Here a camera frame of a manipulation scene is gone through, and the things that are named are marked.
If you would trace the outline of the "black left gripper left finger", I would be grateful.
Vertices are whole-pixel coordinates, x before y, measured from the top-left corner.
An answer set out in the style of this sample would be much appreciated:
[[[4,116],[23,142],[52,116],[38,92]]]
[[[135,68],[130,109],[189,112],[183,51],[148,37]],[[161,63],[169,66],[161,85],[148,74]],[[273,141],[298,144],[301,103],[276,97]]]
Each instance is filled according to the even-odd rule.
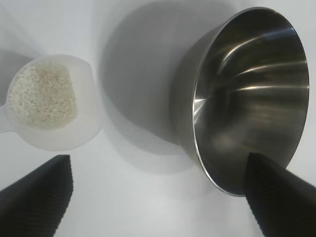
[[[52,237],[74,190],[70,155],[57,155],[0,192],[2,237]]]

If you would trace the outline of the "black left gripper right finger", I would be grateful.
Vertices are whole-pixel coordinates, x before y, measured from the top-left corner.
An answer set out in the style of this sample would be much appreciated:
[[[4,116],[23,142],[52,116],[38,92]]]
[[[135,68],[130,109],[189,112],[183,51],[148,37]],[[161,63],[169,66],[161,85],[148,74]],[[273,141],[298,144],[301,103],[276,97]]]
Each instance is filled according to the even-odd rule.
[[[266,237],[314,237],[316,188],[268,157],[250,153],[244,191]]]

